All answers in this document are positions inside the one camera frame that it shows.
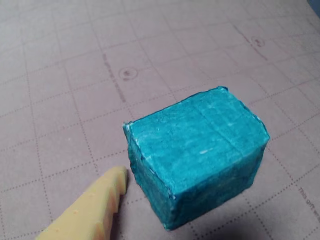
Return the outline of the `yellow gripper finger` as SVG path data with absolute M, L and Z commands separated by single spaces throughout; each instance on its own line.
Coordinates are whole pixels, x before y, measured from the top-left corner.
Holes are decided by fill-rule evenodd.
M 127 168 L 116 166 L 104 173 L 37 240 L 109 240 L 120 197 L 127 190 Z

